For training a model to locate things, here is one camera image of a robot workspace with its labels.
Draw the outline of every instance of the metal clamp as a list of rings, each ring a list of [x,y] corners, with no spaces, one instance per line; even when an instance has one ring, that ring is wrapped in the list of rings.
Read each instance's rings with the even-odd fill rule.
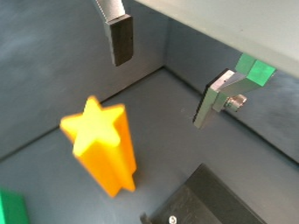
[[[245,53],[239,58],[237,70],[235,73],[226,69],[206,87],[193,120],[199,129],[214,111],[221,112],[227,108],[238,112],[247,101],[242,94],[262,88],[277,71],[273,66]]]
[[[134,18],[126,14],[122,0],[92,0],[103,18],[113,61],[117,66],[134,56]]]

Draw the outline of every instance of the yellow block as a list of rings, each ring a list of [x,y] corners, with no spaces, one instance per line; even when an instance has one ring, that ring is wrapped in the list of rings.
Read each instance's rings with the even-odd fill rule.
[[[74,155],[111,197],[137,189],[134,146],[123,104],[102,108],[95,96],[83,114],[63,117],[60,129],[74,143]]]

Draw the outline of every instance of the green block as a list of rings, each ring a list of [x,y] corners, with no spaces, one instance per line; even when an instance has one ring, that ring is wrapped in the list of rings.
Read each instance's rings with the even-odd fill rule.
[[[269,79],[277,71],[273,66],[245,53],[239,58],[237,70],[242,74],[246,74],[247,79],[254,81],[261,87],[267,84]]]
[[[257,59],[243,53],[238,60],[237,71],[242,74],[249,74],[255,62]]]
[[[253,80],[261,87],[263,87],[275,71],[277,69],[273,66],[258,60],[250,70],[247,78]]]
[[[0,224],[30,224],[23,195],[0,190]]]

